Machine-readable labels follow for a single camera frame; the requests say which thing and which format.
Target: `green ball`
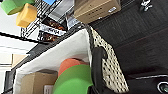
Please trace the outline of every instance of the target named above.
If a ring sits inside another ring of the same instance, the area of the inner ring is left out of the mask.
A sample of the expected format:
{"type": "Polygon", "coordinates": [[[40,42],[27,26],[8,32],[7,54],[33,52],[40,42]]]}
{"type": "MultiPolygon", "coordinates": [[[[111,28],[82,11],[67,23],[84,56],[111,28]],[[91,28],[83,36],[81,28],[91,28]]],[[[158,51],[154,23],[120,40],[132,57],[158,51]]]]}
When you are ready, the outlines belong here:
{"type": "Polygon", "coordinates": [[[75,65],[65,70],[55,82],[52,94],[87,94],[93,85],[89,65],[75,65]]]}

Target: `patterned fabric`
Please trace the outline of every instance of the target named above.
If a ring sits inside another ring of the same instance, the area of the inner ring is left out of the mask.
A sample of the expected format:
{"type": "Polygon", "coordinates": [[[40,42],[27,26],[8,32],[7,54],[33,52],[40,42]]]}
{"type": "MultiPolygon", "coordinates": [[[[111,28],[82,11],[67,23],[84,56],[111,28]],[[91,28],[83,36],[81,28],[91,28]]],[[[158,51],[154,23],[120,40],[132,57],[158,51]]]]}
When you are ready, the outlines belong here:
{"type": "Polygon", "coordinates": [[[108,54],[107,60],[102,60],[103,77],[108,88],[116,93],[124,93],[129,91],[125,77],[120,69],[117,57],[110,44],[108,44],[101,36],[92,29],[94,46],[103,46],[108,54]]]}

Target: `cardboard box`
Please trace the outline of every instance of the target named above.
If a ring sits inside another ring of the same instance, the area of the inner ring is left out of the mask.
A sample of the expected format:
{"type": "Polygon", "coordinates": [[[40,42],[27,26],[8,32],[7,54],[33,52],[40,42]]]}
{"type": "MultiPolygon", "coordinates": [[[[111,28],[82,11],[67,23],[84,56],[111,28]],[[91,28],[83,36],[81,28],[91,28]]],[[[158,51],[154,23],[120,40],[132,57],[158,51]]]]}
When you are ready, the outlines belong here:
{"type": "Polygon", "coordinates": [[[75,0],[74,17],[86,24],[120,10],[120,0],[75,0]]]}
{"type": "Polygon", "coordinates": [[[66,21],[67,21],[67,26],[68,30],[73,27],[74,25],[78,24],[80,21],[78,21],[76,18],[74,18],[74,7],[71,7],[67,12],[66,12],[66,21]]]}
{"type": "Polygon", "coordinates": [[[20,94],[44,94],[45,85],[54,85],[58,74],[35,72],[22,78],[20,94]]]}

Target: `brown box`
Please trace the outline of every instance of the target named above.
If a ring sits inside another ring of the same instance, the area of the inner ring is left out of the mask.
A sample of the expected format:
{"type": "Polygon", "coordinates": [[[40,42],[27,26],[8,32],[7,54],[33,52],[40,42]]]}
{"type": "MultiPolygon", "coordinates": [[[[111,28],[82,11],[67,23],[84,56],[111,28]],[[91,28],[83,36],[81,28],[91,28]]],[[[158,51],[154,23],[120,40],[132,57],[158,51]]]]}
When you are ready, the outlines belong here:
{"type": "Polygon", "coordinates": [[[86,24],[120,10],[120,0],[75,0],[74,17],[86,24]]]}
{"type": "Polygon", "coordinates": [[[20,94],[44,94],[44,85],[54,85],[57,74],[35,72],[22,78],[20,94]]]}

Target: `orange object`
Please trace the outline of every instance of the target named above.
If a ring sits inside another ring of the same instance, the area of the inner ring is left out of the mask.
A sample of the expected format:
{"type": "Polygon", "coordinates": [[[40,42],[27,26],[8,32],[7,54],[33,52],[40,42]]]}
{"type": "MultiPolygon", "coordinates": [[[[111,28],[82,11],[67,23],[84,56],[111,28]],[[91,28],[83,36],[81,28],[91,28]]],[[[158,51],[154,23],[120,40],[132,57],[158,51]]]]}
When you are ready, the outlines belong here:
{"type": "Polygon", "coordinates": [[[79,60],[76,60],[76,59],[66,59],[66,60],[64,60],[60,65],[58,76],[60,76],[66,69],[68,69],[72,66],[81,65],[81,64],[88,65],[85,62],[79,61],[79,60]]]}
{"type": "Polygon", "coordinates": [[[26,3],[23,10],[18,14],[16,25],[26,28],[37,17],[37,8],[26,3]]]}

